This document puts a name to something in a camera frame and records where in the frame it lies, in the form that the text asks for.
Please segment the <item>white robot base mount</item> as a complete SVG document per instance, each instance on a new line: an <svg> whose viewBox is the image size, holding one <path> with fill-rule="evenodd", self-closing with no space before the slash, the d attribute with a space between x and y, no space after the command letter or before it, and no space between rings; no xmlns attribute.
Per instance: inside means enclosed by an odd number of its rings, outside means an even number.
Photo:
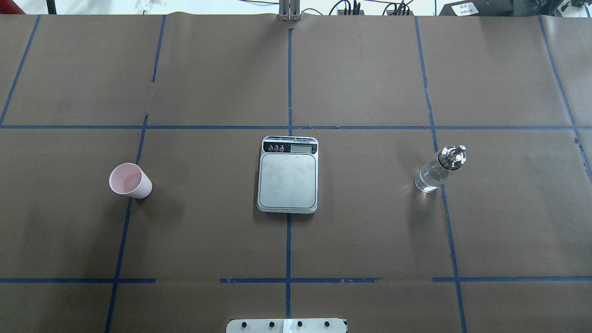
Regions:
<svg viewBox="0 0 592 333"><path fill-rule="evenodd" d="M227 333L347 333L347 321L340 318L279 318L231 320Z"/></svg>

